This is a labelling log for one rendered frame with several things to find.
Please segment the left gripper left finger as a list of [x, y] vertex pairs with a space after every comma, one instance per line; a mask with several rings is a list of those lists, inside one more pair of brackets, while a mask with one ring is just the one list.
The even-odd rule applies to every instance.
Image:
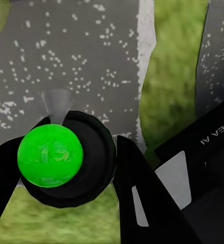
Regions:
[[17, 153], [24, 137], [0, 145], [0, 217], [20, 180]]

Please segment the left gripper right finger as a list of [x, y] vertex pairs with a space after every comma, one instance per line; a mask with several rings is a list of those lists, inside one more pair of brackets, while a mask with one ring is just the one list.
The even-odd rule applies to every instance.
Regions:
[[[203, 244], [137, 144], [117, 136], [121, 244]], [[137, 224], [129, 170], [148, 227]]]

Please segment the insectifuge atomizer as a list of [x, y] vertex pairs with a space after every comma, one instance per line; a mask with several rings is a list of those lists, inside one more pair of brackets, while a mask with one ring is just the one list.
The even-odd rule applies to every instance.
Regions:
[[48, 116], [21, 141], [17, 163], [29, 194], [44, 205], [78, 207], [96, 199], [113, 182], [117, 146], [95, 116], [71, 111], [74, 92], [46, 88]]

